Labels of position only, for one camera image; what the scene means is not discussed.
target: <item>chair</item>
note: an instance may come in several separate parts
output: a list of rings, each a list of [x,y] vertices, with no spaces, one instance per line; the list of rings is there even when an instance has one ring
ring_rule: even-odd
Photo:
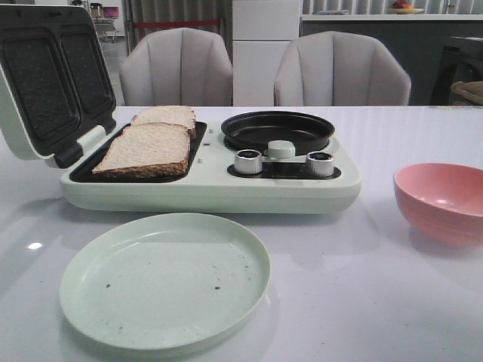
[[[276,106],[406,106],[411,79],[375,38],[320,32],[291,41],[275,78]]]
[[[145,36],[119,73],[126,106],[230,106],[233,69],[221,36],[178,28]]]

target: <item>light green plate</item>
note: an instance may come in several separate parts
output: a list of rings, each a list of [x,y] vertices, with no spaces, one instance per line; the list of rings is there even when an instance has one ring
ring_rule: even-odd
[[[137,351],[194,351],[239,327],[269,283],[261,241],[211,215],[172,213],[115,228],[68,265],[60,304],[80,332]]]

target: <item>whole wheat bread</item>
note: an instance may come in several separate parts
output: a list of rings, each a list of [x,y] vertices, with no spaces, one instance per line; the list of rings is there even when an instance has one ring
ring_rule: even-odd
[[[196,137],[195,112],[188,106],[154,106],[139,112],[131,121],[131,125],[147,123],[169,123],[185,126],[191,138]]]
[[[126,127],[92,170],[105,177],[153,177],[186,172],[189,134],[185,126],[146,123]]]

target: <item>non-stick pan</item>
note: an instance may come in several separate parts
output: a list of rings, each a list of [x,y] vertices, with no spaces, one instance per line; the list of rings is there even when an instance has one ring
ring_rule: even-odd
[[[221,124],[228,144],[234,149],[266,152],[270,141],[291,141],[296,155],[323,149],[334,133],[329,121],[299,112],[261,111],[228,118]]]

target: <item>gray chair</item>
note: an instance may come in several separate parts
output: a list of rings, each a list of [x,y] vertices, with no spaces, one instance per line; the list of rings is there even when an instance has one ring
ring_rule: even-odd
[[[179,28],[144,37],[119,73],[126,106],[230,106],[233,69],[221,36]]]
[[[275,79],[276,106],[406,106],[411,78],[375,38],[320,32],[291,41]]]

